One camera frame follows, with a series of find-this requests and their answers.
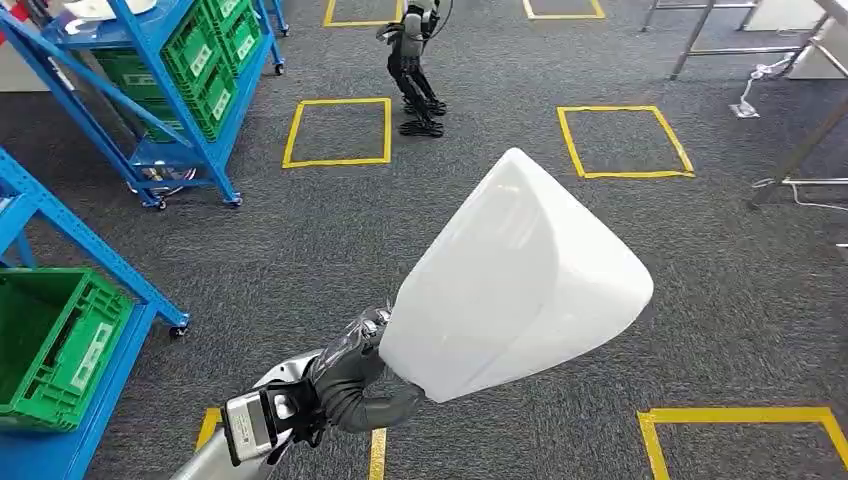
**metal table leg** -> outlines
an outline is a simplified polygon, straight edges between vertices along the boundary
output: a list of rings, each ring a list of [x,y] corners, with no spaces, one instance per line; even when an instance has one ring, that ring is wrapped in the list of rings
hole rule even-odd
[[[645,23],[642,24],[643,32],[648,31],[648,27],[651,26],[651,19],[654,17],[654,12],[657,11],[657,5],[659,5],[660,0],[654,0],[654,3],[651,5],[651,9],[648,10],[648,14],[645,15]]]
[[[827,116],[825,121],[818,126],[812,133],[807,135],[807,138],[804,141],[795,147],[795,150],[789,155],[789,157],[784,162],[783,166],[773,175],[775,181],[766,185],[765,187],[759,189],[757,193],[754,195],[754,198],[748,202],[748,206],[751,208],[757,208],[759,204],[768,200],[772,194],[774,194],[775,189],[780,185],[788,185],[789,183],[784,183],[784,181],[798,168],[801,166],[801,163],[807,156],[810,154],[810,151],[818,145],[824,137],[830,133],[831,130],[836,127],[839,122],[848,114],[848,97],[844,98],[842,102],[837,106],[830,114]]]
[[[715,8],[716,0],[707,0],[707,5],[704,7],[704,11],[701,12],[701,18],[698,19],[698,23],[695,25],[695,29],[692,30],[692,34],[689,36],[689,40],[686,42],[686,49],[683,50],[683,53],[680,54],[680,57],[677,58],[677,64],[674,66],[674,70],[671,72],[671,80],[677,80],[677,76],[680,75],[680,72],[683,70],[683,65],[686,64],[686,60],[689,58],[689,54],[692,52],[692,47],[695,45],[695,42],[698,40],[698,37],[701,35],[701,30],[704,29],[704,24],[707,23],[707,18],[709,18],[710,13],[712,13],[713,8]]]
[[[822,27],[824,27],[824,24],[827,22],[827,20],[829,18],[830,18],[830,15],[825,13],[824,15],[822,15],[822,18],[820,18],[819,21],[816,22],[816,24],[813,26],[813,28],[809,31],[806,38],[804,39],[804,43],[801,46],[801,49],[798,50],[797,52],[795,52],[794,55],[792,55],[792,58],[790,58],[789,62],[787,62],[787,64],[786,64],[786,68],[784,68],[783,71],[780,72],[781,76],[784,76],[784,75],[786,75],[786,74],[788,74],[789,72],[792,71],[792,69],[795,67],[795,63],[798,62],[798,58],[801,56],[802,53],[804,53],[804,51],[807,49],[807,47],[810,46],[810,41],[812,39],[814,39],[816,37],[816,35],[819,34]]]
[[[736,28],[737,32],[745,31],[745,28],[748,26],[749,23],[751,23],[751,19],[754,18],[754,13],[757,11],[757,7],[759,6],[760,2],[759,0],[756,0],[754,3],[756,3],[757,6],[748,10],[748,13],[745,14],[745,18],[742,19],[742,23],[739,24],[738,28]]]

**metal table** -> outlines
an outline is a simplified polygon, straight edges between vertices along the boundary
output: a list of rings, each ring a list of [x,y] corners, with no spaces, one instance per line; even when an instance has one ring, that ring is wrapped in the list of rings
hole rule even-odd
[[[822,2],[828,3],[838,3],[844,0],[816,0],[821,4]],[[757,7],[757,2],[747,2],[747,3],[718,3],[716,0],[707,0],[705,4],[663,4],[659,0],[654,0],[651,5],[650,10],[648,10],[648,14],[645,17],[645,23],[642,25],[642,31],[647,31],[648,26],[651,23],[651,18],[654,16],[654,12],[657,10],[701,10],[701,16],[698,18],[698,23],[695,24],[695,29],[692,30],[692,34],[689,35],[689,39],[686,41],[686,47],[683,52],[680,53],[680,57],[677,59],[677,63],[674,65],[674,70],[671,72],[671,76],[669,77],[671,80],[677,80],[677,77],[680,75],[680,72],[683,70],[683,66],[686,65],[686,60],[689,57],[705,57],[712,55],[755,55],[759,53],[793,53],[794,56],[792,58],[792,62],[789,63],[791,65],[795,60],[797,60],[798,56],[804,51],[804,49],[809,45],[809,39],[815,37],[822,26],[824,26],[825,21],[828,19],[828,15],[822,17],[816,25],[809,31],[808,36],[804,40],[804,43],[801,45],[795,46],[776,46],[776,47],[732,47],[732,48],[711,48],[711,49],[696,49],[695,42],[698,41],[698,37],[701,36],[701,31],[704,29],[704,25],[707,23],[707,19],[710,17],[710,14],[713,10],[716,9],[748,9],[748,14],[745,15],[745,18],[742,20],[742,23],[739,25],[737,30],[744,30],[745,26],[751,20],[751,16],[754,13],[754,9]]]
[[[828,18],[833,18],[837,23],[845,28],[848,28],[848,0],[815,0],[825,11],[825,16],[819,21],[818,27],[821,27]],[[803,49],[815,48],[837,69],[840,73],[848,78],[848,68],[842,65],[839,60],[827,48],[819,43],[815,36],[810,36],[807,39]],[[801,55],[801,51],[795,54],[791,65]],[[807,135],[807,138],[789,154],[784,160],[783,165],[776,170],[775,174],[770,178],[774,181],[760,188],[754,195],[754,198],[748,203],[751,208],[757,208],[759,204],[767,201],[779,186],[833,186],[833,185],[848,185],[848,178],[793,178],[795,173],[801,166],[801,163],[809,156],[812,149],[818,145],[828,133],[831,132],[848,114],[848,96],[846,96],[830,114],[825,118],[824,122],[819,125],[812,133]]]

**white object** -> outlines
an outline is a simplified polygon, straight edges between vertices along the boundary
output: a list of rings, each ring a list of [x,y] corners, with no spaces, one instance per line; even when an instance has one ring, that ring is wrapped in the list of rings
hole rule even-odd
[[[822,15],[813,0],[760,0],[745,30],[808,30]]]
[[[822,28],[818,38],[824,48],[843,65],[848,65],[848,28],[830,20]],[[816,48],[804,51],[787,76],[793,80],[845,79],[845,75],[831,65]]]
[[[125,0],[133,15],[144,13],[156,6],[156,0]],[[106,0],[79,0],[65,3],[75,17],[89,22],[113,20],[115,12]]]
[[[630,249],[513,148],[403,282],[380,356],[444,402],[606,343],[652,292]]]

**humanoid robot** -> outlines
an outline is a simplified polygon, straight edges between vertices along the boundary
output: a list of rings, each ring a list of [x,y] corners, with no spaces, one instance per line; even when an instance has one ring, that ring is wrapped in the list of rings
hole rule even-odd
[[[433,116],[444,115],[447,107],[421,70],[421,54],[436,33],[439,4],[440,0],[409,0],[400,23],[389,23],[377,31],[377,38],[392,47],[387,67],[403,93],[404,111],[418,117],[400,126],[401,135],[444,135],[444,126]]]

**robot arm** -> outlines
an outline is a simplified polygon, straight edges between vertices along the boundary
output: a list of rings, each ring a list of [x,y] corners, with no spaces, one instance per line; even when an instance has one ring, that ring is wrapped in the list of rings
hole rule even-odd
[[[324,350],[282,362],[254,388],[228,400],[224,428],[213,435],[172,480],[263,480],[297,442],[316,447],[336,426],[364,432],[412,416],[424,392],[367,398],[364,389],[383,373],[378,355],[388,309],[368,309]]]

